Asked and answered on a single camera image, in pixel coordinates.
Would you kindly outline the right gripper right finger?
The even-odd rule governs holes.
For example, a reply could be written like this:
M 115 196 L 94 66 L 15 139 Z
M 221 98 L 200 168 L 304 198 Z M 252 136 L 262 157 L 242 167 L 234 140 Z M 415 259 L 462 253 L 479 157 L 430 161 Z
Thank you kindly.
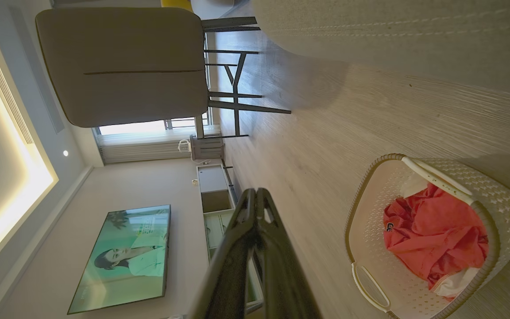
M 322 317 L 270 192 L 255 195 L 257 255 L 262 266 L 264 315 L 267 319 Z

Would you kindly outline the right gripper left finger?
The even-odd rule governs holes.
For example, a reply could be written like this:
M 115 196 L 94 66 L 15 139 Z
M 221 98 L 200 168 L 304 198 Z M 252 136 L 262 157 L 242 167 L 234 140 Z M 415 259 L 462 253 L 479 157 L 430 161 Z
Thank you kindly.
M 255 204 L 256 191 L 245 190 L 188 313 L 189 319 L 245 317 L 247 263 L 256 241 Z

